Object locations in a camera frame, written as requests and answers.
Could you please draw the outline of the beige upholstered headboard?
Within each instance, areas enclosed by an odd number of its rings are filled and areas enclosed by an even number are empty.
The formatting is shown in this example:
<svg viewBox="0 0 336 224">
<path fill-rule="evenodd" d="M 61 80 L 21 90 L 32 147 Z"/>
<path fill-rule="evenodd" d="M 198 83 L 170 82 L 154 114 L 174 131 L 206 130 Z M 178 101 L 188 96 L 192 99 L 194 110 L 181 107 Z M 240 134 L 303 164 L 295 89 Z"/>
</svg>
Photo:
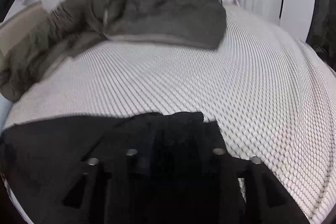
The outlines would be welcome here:
<svg viewBox="0 0 336 224">
<path fill-rule="evenodd" d="M 41 1 L 37 1 L 13 15 L 1 25 L 1 59 L 47 16 Z"/>
</svg>

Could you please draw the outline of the dark grey duvet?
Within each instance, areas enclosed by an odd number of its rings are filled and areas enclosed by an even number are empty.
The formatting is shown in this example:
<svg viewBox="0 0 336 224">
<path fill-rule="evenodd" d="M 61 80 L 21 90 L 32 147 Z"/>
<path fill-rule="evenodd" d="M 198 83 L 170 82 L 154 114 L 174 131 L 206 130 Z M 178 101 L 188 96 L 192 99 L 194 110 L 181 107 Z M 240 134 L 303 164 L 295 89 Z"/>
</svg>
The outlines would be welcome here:
<svg viewBox="0 0 336 224">
<path fill-rule="evenodd" d="M 215 50 L 226 27 L 218 0 L 64 0 L 5 55 L 1 94 L 17 102 L 56 60 L 104 40 Z"/>
</svg>

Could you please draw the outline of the white patterned mattress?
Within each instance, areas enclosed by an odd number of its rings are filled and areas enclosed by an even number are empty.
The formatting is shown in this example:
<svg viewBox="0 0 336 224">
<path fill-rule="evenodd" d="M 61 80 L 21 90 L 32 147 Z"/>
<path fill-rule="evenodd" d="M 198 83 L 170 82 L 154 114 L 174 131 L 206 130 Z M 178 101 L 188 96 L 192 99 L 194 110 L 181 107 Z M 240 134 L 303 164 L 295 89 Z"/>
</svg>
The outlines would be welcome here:
<svg viewBox="0 0 336 224">
<path fill-rule="evenodd" d="M 311 223 L 335 206 L 335 73 L 306 43 L 237 6 L 215 51 L 102 42 L 35 84 L 5 126 L 71 114 L 199 111 L 231 155 L 259 157 Z"/>
</svg>

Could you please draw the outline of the black pants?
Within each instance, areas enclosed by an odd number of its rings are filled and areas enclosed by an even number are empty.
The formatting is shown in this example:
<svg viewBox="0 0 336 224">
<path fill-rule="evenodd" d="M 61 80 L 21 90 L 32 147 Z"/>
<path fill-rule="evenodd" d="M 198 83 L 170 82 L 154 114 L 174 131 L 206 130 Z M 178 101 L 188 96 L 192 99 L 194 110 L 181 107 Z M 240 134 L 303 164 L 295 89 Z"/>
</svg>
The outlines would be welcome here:
<svg viewBox="0 0 336 224">
<path fill-rule="evenodd" d="M 75 116 L 15 125 L 1 136 L 1 171 L 33 223 L 80 223 L 80 211 L 62 205 L 62 198 L 79 176 L 81 156 L 107 125 L 131 118 L 162 118 L 146 113 L 130 118 Z M 189 223 L 177 218 L 167 194 L 167 131 L 161 150 L 165 199 L 159 223 Z"/>
</svg>

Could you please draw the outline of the light blue pillow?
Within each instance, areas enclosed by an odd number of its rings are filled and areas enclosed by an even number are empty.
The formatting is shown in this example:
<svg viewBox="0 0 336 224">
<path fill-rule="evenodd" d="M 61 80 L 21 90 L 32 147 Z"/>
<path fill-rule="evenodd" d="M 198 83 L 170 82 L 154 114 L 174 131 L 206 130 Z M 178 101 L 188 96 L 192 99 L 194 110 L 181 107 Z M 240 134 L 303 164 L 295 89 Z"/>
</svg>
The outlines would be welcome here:
<svg viewBox="0 0 336 224">
<path fill-rule="evenodd" d="M 7 116 L 12 108 L 13 103 L 0 95 L 0 130 L 3 129 Z"/>
</svg>

